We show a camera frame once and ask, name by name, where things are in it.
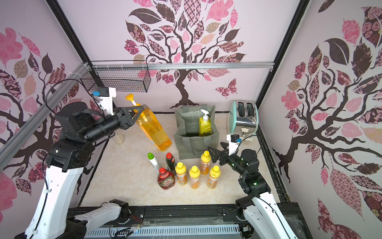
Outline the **green fabric shopping bag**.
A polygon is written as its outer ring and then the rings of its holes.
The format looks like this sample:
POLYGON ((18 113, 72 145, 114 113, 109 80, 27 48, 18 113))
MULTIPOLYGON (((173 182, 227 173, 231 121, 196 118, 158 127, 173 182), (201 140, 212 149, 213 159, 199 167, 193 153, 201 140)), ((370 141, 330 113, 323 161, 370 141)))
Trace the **green fabric shopping bag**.
POLYGON ((209 147, 217 148, 219 131, 215 125, 215 106, 184 106, 175 110, 177 131, 174 134, 179 159, 200 158, 209 147), (203 117, 201 110, 208 111, 211 119, 211 135, 199 136, 199 119, 203 117))

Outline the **yellow pump soap bottle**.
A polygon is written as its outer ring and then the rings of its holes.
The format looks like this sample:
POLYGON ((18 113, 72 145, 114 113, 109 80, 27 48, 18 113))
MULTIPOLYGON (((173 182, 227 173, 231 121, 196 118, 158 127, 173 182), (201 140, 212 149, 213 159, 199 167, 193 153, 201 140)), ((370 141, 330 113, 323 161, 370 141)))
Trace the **yellow pump soap bottle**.
POLYGON ((209 118, 209 112, 201 109, 203 116, 199 118, 199 136, 208 136, 212 134, 212 126, 209 118))

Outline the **large orange pump soap bottle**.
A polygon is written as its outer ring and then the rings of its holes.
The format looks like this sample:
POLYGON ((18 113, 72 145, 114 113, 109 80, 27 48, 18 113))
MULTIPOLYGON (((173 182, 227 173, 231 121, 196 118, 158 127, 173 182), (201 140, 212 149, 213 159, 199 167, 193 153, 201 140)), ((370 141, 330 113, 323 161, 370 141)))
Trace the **large orange pump soap bottle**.
POLYGON ((168 150, 172 145, 171 140, 151 109, 147 105, 142 106, 144 110, 138 117, 137 123, 159 151, 168 150))

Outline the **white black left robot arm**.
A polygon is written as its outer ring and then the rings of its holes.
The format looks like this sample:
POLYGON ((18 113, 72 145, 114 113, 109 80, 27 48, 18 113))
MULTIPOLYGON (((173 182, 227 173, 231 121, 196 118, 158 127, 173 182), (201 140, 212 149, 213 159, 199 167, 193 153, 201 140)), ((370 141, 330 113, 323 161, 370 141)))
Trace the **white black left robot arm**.
POLYGON ((120 200, 73 219, 68 219, 68 212, 76 183, 97 147, 96 141, 113 137, 118 129, 129 129, 143 111, 143 106, 116 108, 104 116, 84 102, 74 102, 55 115, 62 136, 46 155, 41 169, 44 188, 30 225, 17 239, 82 239, 108 222, 129 220, 128 203, 120 200))

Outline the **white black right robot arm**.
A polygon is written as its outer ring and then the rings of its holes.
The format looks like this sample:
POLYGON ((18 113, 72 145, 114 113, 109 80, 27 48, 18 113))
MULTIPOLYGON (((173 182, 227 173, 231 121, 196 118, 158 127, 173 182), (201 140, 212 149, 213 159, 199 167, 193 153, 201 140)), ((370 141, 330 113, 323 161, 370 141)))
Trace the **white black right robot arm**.
POLYGON ((238 155, 231 148, 239 143, 222 142, 223 150, 209 147, 211 159, 229 165, 239 173, 238 183, 246 197, 235 201, 236 214, 247 221, 261 239, 296 239, 297 236, 280 211, 271 189, 259 172, 258 153, 244 149, 238 155))

